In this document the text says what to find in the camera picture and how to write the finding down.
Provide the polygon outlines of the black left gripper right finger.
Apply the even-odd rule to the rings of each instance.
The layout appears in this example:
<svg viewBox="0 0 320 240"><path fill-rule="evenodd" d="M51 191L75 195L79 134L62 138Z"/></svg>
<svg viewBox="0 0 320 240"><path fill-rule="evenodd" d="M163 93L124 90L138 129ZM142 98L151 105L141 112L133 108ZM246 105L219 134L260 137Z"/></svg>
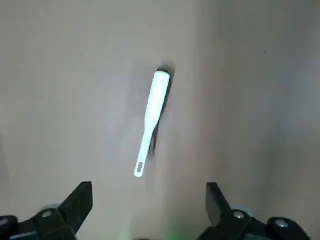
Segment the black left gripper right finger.
<svg viewBox="0 0 320 240"><path fill-rule="evenodd" d="M206 184L206 212L209 226L201 240L309 240L308 234L295 221L271 217L263 223L247 212L231 208L218 184Z"/></svg>

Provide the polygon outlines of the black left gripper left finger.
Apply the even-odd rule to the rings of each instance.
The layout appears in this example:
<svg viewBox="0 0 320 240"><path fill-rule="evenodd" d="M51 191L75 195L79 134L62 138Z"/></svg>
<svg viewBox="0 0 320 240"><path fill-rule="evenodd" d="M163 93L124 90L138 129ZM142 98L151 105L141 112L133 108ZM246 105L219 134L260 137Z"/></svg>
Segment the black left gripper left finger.
<svg viewBox="0 0 320 240"><path fill-rule="evenodd" d="M93 208L93 186L81 182L57 207L47 207L20 222L14 215L0 217L2 240L76 240Z"/></svg>

